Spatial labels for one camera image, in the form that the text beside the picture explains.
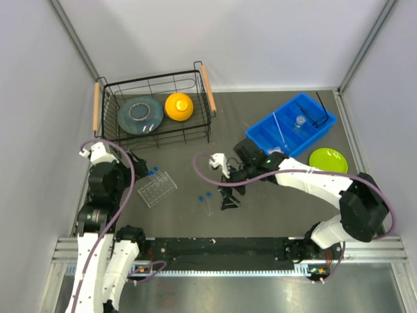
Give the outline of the clear test tube rack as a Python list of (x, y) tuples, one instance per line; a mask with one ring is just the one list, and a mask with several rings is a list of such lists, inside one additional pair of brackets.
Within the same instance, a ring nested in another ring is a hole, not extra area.
[(154, 181), (150, 179), (146, 185), (140, 187), (137, 191), (149, 208), (156, 205), (177, 189), (177, 184), (174, 180), (172, 180), (166, 171), (162, 173), (160, 172), (160, 174), (161, 178), (155, 176), (156, 179)]

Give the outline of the plastic bag of cotton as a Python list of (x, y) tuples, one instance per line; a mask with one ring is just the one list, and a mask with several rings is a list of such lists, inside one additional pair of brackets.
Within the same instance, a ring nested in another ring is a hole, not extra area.
[(281, 147), (274, 147), (271, 149), (267, 149), (267, 153), (268, 155), (271, 155), (272, 153), (283, 153), (283, 151), (281, 150)]

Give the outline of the glass stirring rod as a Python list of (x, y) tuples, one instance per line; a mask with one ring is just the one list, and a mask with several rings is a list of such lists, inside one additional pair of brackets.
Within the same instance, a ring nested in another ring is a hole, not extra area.
[(277, 118), (277, 116), (276, 116), (276, 113), (275, 113), (275, 112), (273, 112), (272, 114), (273, 114), (273, 117), (274, 117), (274, 120), (275, 120), (276, 126), (277, 126), (277, 128), (278, 128), (278, 132), (280, 133), (281, 140), (282, 140), (282, 142), (283, 142), (284, 148), (287, 150), (287, 152), (289, 152), (289, 145), (288, 145), (288, 143), (287, 143), (287, 140), (285, 139), (285, 136), (284, 136), (284, 134), (283, 134), (283, 131), (282, 131), (282, 128), (281, 128), (280, 122), (278, 121), (278, 118)]

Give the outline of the small clear glass flask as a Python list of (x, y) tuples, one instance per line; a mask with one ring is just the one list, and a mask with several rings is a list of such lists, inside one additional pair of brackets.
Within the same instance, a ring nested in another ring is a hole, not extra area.
[(302, 131), (302, 127), (304, 126), (304, 123), (306, 122), (306, 117), (304, 115), (298, 115), (295, 120), (295, 124), (293, 127), (293, 130), (300, 134)]

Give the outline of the black wire ring stand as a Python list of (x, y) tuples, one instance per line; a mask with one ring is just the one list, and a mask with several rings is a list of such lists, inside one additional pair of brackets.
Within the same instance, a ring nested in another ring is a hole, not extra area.
[(316, 100), (306, 95), (300, 95), (296, 97), (296, 105), (299, 110), (307, 117), (315, 128), (321, 128), (324, 126), (330, 116), (326, 110), (322, 98), (318, 91), (315, 92)]

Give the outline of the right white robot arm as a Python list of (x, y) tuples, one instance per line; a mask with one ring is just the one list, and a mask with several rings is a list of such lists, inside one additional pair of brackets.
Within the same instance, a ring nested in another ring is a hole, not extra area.
[(314, 224), (302, 240), (288, 248), (299, 259), (319, 258), (334, 244), (348, 239), (372, 241), (389, 213), (375, 181), (366, 173), (352, 177), (327, 175), (280, 151), (266, 153), (250, 139), (236, 144), (234, 152), (240, 159), (238, 168), (230, 166), (223, 153), (209, 159), (212, 169), (222, 171), (222, 209), (238, 207), (233, 191), (244, 195), (243, 182), (259, 176), (263, 181), (320, 198), (339, 210), (333, 218)]

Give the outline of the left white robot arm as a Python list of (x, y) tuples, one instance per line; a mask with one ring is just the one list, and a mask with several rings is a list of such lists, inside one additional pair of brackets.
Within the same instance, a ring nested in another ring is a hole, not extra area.
[(126, 152), (125, 166), (103, 143), (81, 156), (91, 162), (89, 200), (78, 213), (78, 258), (67, 312), (118, 312), (132, 262), (148, 249), (141, 228), (116, 230), (122, 195), (149, 173), (146, 162)]

